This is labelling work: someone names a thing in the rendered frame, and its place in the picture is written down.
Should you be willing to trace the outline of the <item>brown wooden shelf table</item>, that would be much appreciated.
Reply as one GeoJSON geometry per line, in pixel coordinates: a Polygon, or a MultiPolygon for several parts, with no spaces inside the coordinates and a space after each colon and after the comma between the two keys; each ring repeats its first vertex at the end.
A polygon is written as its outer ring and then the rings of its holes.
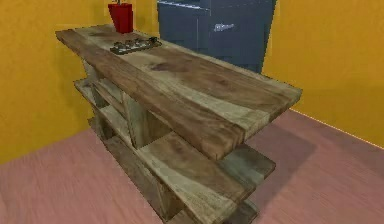
{"type": "Polygon", "coordinates": [[[83,61],[74,85],[91,127],[163,224],[253,224],[250,196],[276,164],[245,142],[301,89],[160,39],[116,55],[115,42],[151,36],[109,24],[56,37],[83,61]]]}

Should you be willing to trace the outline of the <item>dark blue-grey cabinet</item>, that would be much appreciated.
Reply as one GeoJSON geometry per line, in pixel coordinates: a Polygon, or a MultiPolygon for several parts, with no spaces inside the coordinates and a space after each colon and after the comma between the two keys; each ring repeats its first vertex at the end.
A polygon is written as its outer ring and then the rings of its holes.
{"type": "Polygon", "coordinates": [[[157,0],[160,37],[259,73],[277,0],[157,0]],[[214,32],[215,24],[235,24],[214,32]]]}

